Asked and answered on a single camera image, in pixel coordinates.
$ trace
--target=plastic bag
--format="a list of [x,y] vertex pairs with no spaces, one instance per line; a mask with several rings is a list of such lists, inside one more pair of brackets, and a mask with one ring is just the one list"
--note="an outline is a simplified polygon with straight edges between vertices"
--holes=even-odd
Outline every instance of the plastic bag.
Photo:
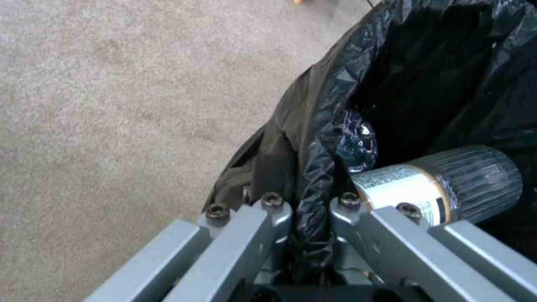
[[522,200],[483,227],[537,256],[537,15],[520,0],[385,1],[282,96],[235,154],[207,204],[238,208],[260,155],[293,187],[295,281],[317,283],[332,261],[327,204],[347,171],[487,145],[524,179]]

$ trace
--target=metal frame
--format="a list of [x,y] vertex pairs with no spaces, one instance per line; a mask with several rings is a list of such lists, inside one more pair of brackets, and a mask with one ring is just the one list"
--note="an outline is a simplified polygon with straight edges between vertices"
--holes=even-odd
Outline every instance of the metal frame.
[[175,220],[84,301],[162,299],[210,241],[206,228]]
[[227,301],[240,282],[253,282],[273,243],[269,214],[242,206],[164,301]]
[[537,300],[537,266],[467,221],[429,233],[517,301]]
[[435,301],[512,301],[393,207],[349,211],[333,200],[332,225],[391,286],[419,284]]

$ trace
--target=gray metal bar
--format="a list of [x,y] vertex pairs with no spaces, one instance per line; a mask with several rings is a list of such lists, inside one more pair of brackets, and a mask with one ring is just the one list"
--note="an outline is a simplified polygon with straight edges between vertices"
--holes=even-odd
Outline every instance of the gray metal bar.
[[387,284],[416,282],[435,301],[512,301],[393,207],[362,214],[353,234],[346,239]]
[[84,301],[159,300],[209,243],[206,228],[175,220]]
[[288,236],[291,230],[293,209],[287,202],[279,207],[264,207],[259,200],[252,206],[266,211],[272,218],[274,244],[268,253],[265,263],[257,274],[254,284],[272,284],[282,266],[282,257],[288,246]]
[[242,280],[253,282],[273,243],[270,216],[242,206],[164,301],[227,301]]
[[429,233],[517,301],[537,301],[537,265],[467,221]]

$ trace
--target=can label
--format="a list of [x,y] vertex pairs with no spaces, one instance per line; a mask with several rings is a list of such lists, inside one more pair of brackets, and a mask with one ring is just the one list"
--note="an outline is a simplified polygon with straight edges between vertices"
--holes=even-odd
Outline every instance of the can label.
[[431,226],[442,222],[438,203],[442,192],[434,180],[417,168],[398,164],[355,174],[351,178],[373,209],[409,203],[421,209],[423,218]]

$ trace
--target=trash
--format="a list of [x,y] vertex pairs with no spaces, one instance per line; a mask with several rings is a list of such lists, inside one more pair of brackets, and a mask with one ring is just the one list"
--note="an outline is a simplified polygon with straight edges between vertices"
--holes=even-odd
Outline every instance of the trash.
[[535,96],[537,11],[529,2],[384,1],[291,84],[207,204],[239,207],[253,159],[288,157],[293,169],[275,175],[295,184],[294,277],[318,283],[332,257],[326,207],[349,171],[486,145],[517,165],[524,191],[483,227],[535,261]]

